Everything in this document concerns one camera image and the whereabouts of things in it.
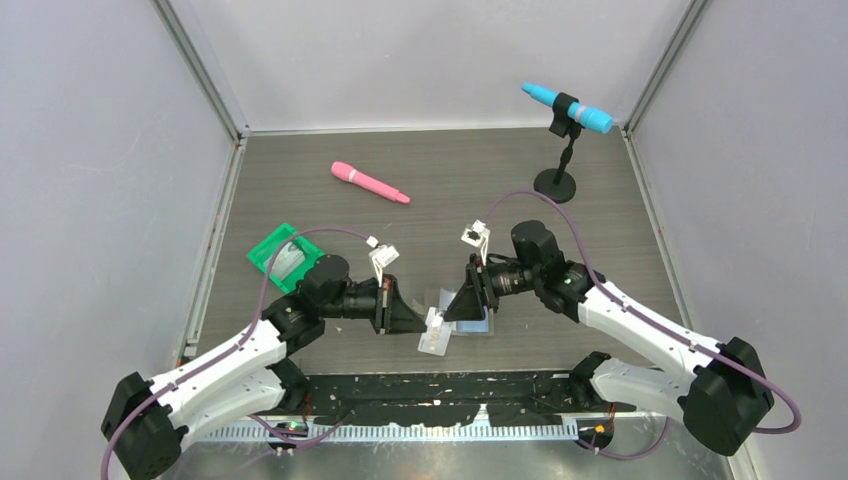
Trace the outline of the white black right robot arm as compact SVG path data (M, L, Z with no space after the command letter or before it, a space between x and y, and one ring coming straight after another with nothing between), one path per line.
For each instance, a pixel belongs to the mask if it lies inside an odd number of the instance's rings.
M533 293L551 312L601 331L653 363L636 367L593 352L571 373L571 397L584 410L625 403L682 424L709 450L732 456L774 405L755 375L765 374L756 349L688 330L628 297L602 274L566 259L555 235L538 220L511 230L514 256L488 250L490 231L477 220L461 235L475 247L466 277L443 318L482 321L501 298Z

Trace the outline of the white gold VIP card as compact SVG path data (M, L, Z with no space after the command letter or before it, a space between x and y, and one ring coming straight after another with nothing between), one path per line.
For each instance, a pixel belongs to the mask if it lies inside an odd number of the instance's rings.
M444 319L442 310L430 307L425 318L425 325L426 331L420 336L417 351L443 357L453 333L452 323Z

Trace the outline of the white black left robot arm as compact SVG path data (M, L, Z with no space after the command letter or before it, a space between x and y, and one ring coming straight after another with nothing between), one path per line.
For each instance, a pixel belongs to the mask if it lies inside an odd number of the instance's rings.
M108 441L101 476L116 458L129 478L154 479L196 441L241 417L298 412L309 383L289 357L322 336L328 318L365 320L378 334L427 329L395 276L378 272L354 282L343 257L324 255L294 291L228 341L151 379L137 372L121 379L101 423Z

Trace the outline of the grey card holder wallet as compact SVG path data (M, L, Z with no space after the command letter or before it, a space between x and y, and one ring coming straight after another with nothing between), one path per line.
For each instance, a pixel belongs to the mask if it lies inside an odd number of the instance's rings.
M419 296L412 300L412 309L426 316L430 307L446 309L457 292L452 289L445 288L429 288ZM494 323L490 319L489 314L486 314L483 320L458 320L452 323L453 334L456 336L493 336Z

